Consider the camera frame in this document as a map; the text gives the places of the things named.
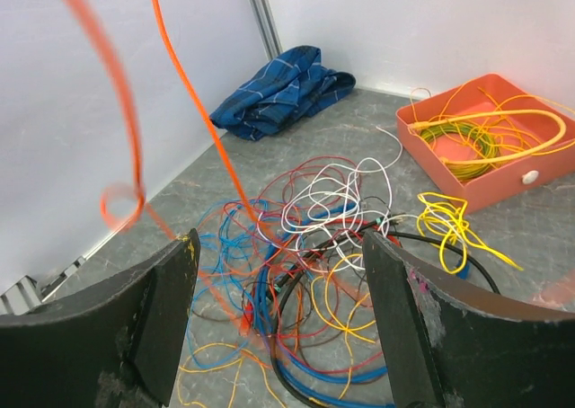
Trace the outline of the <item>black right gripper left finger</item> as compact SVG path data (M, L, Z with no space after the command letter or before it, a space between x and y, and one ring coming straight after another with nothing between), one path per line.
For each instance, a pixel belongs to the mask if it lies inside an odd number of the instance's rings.
M196 230L72 295L1 317L3 407L166 407L197 280Z

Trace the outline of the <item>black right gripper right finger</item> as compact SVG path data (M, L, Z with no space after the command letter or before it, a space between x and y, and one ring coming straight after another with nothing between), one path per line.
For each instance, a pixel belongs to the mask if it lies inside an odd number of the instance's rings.
M396 406L573 406L572 313L476 287L376 232L363 259Z

